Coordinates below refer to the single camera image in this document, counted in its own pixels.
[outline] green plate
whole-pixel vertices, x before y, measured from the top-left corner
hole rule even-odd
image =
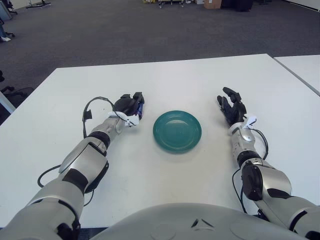
[[[185,111],[168,111],[155,121],[153,136],[165,150],[184,153],[199,142],[201,126],[194,116]]]

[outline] black cable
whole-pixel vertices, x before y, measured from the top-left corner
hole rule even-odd
[[[83,205],[84,207],[87,206],[91,202],[92,198],[94,197],[94,193],[95,193],[95,190],[93,189],[90,200],[85,205]]]
[[[262,140],[263,140],[263,143],[264,143],[264,146],[265,146],[265,154],[264,154],[264,157],[262,158],[263,160],[266,160],[267,156],[268,156],[268,153],[269,153],[269,144],[268,144],[268,141],[265,137],[265,135],[258,129],[252,129],[253,131],[257,132]]]
[[[50,169],[44,171],[43,173],[41,173],[41,175],[38,177],[38,180],[37,180],[37,183],[38,183],[38,185],[39,185],[40,188],[43,188],[43,187],[44,187],[44,185],[41,183],[42,177],[43,177],[44,175],[46,175],[47,173],[51,172],[52,170],[55,170],[55,169],[57,169],[57,168],[60,168],[60,166],[61,166],[61,164],[60,164],[60,165],[57,165],[57,166],[53,166],[52,168],[50,168]],[[92,190],[92,194],[91,194],[90,200],[89,200],[85,205],[83,205],[84,207],[87,206],[87,205],[91,202],[92,198],[94,197],[94,193],[95,193],[95,190]]]
[[[236,189],[236,186],[235,186],[235,175],[236,175],[236,173],[239,172],[239,171],[240,171],[240,168],[233,173],[233,175],[232,175],[232,184],[233,184],[233,188],[234,188],[234,191],[235,191],[235,193],[236,193],[236,196],[238,197],[238,199],[239,199],[239,201],[240,201],[240,203],[241,203],[240,197],[239,197],[239,195],[238,195],[238,192],[237,192],[237,189]]]
[[[245,205],[244,205],[244,198],[243,197],[244,197],[244,186],[242,185],[241,193],[240,193],[240,203],[241,203],[243,212],[246,214],[247,210],[246,210]]]
[[[40,188],[43,188],[43,187],[44,187],[44,185],[41,183],[42,177],[43,177],[44,175],[46,175],[48,172],[50,172],[50,171],[52,171],[52,170],[55,170],[55,169],[57,169],[57,168],[60,168],[60,166],[61,166],[61,164],[59,164],[59,165],[57,165],[57,166],[54,166],[54,167],[52,167],[52,168],[44,171],[43,173],[41,173],[41,175],[38,177],[38,181],[37,181],[37,183],[38,183],[38,185],[39,185]]]
[[[127,120],[123,119],[122,117],[120,117],[118,114],[117,114],[117,110],[116,110],[116,107],[115,105],[106,97],[103,97],[103,96],[97,96],[97,97],[94,97],[93,99],[91,99],[84,107],[84,110],[83,110],[83,113],[82,113],[82,125],[83,125],[83,138],[85,139],[87,137],[87,130],[86,130],[86,119],[85,119],[85,113],[87,112],[88,110],[88,107],[90,105],[91,102],[95,101],[95,100],[103,100],[103,101],[106,101],[108,103],[110,103],[111,107],[112,107],[112,111],[115,113],[115,115],[120,118],[122,121],[126,122]]]

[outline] floor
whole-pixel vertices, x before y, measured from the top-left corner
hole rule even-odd
[[[282,0],[255,2],[250,12],[196,4],[159,9],[141,0],[51,3],[42,9],[18,9],[5,23],[5,30],[16,37],[0,43],[0,70],[6,78],[0,88],[36,88],[53,70],[65,67],[320,54],[320,14]],[[10,100],[18,106],[24,99]],[[7,116],[0,106],[0,123]],[[83,229],[79,239],[99,231]]]

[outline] white shoe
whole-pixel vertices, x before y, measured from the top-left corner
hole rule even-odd
[[[11,38],[8,38],[8,37],[1,37],[2,41],[4,42],[9,42],[11,41]]]

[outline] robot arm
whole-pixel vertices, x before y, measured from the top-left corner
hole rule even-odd
[[[218,96],[221,111],[230,125],[233,158],[241,170],[243,193],[254,201],[271,222],[309,239],[320,238],[320,207],[306,199],[292,196],[288,177],[265,161],[255,150],[253,124],[239,93],[224,87],[231,98]]]
[[[143,104],[141,92],[133,98],[123,95],[112,106],[117,112],[110,112],[72,150],[60,165],[58,177],[46,184],[0,231],[0,239],[76,240],[84,194],[92,192],[106,174],[107,149],[112,140],[124,126],[139,124]]]

